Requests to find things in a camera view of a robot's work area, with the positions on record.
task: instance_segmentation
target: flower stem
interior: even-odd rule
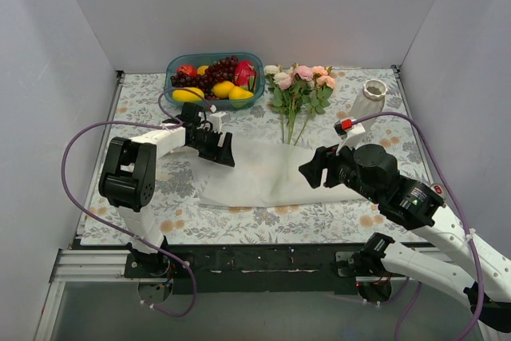
[[[295,101],[291,101],[291,108],[289,110],[289,129],[287,132],[287,143],[291,143],[291,138],[293,136],[293,128],[295,127]]]
[[[298,137],[296,138],[296,141],[294,143],[294,145],[296,145],[296,143],[298,143],[298,140],[300,140],[300,137],[302,136],[302,133],[303,131],[305,130],[305,126],[307,125],[307,123],[309,122],[309,119],[312,117],[312,112],[309,112],[309,114],[307,115],[307,117],[305,118],[305,121],[303,122],[303,127],[302,127],[302,130],[300,131]]]
[[[284,111],[280,110],[280,124],[282,126],[282,144],[286,143],[285,133],[284,133]]]

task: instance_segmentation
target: white flower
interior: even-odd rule
[[[280,72],[280,68],[277,65],[267,65],[264,67],[265,75],[275,75]]]
[[[279,72],[278,74],[276,74],[275,77],[273,77],[273,81],[282,90],[288,89],[292,83],[291,76],[289,76],[285,72]]]

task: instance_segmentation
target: white cloth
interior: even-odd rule
[[[362,199],[344,185],[312,189],[298,171],[300,165],[312,159],[311,149],[235,137],[232,154],[234,168],[197,157],[190,159],[201,204],[275,207]]]

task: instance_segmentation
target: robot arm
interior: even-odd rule
[[[199,151],[199,157],[222,165],[234,167],[231,143],[232,134],[221,130],[228,115],[223,112],[204,119],[204,109],[184,103],[179,128],[177,121],[164,121],[163,129],[149,131],[141,136],[126,139],[115,137],[110,141],[105,164],[99,181],[99,193],[116,207],[130,232],[160,247],[164,236],[156,225],[153,213],[145,208],[153,198],[156,182],[156,160],[176,149],[188,146]],[[145,264],[161,265],[160,254],[138,240],[129,245],[137,258],[149,257]]]
[[[349,136],[349,128],[339,122],[335,129]],[[380,145],[368,144],[354,149],[350,145],[334,145],[316,149],[309,163],[299,171],[312,188],[322,183],[323,170],[327,178],[323,186],[333,188],[345,184],[378,204],[379,211],[389,220],[428,240],[450,257],[457,267],[433,260],[428,256],[412,254],[401,244],[384,235],[371,247],[377,252],[366,252],[361,260],[373,265],[371,271],[401,273],[432,285],[445,293],[469,303],[477,304],[477,283],[473,258],[459,219],[444,200],[429,186],[402,176],[395,157]],[[471,235],[481,259],[485,278],[485,303],[480,320],[499,331],[511,331],[506,319],[511,316],[511,262],[474,233]]]

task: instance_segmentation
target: mango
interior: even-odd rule
[[[195,87],[185,87],[176,89],[174,92],[172,92],[172,99],[174,99],[175,101],[181,101],[183,103],[185,103],[186,101],[193,103],[202,100],[202,98],[198,97],[197,95],[185,91],[186,89],[190,89],[191,91],[199,94],[202,98],[204,98],[204,92],[202,92],[200,89]]]
[[[221,83],[216,83],[213,86],[213,94],[216,97],[219,97],[221,99],[225,99],[229,96],[229,92],[231,92],[231,89],[234,88],[234,84],[232,84],[230,81],[222,81]]]
[[[231,92],[229,92],[229,100],[244,100],[244,99],[249,99],[252,96],[254,96],[254,94],[252,92],[247,91],[247,90],[245,90],[241,87],[237,87],[237,86],[232,88]],[[232,105],[234,105],[236,108],[241,108],[245,104],[247,104],[247,103],[232,103]]]

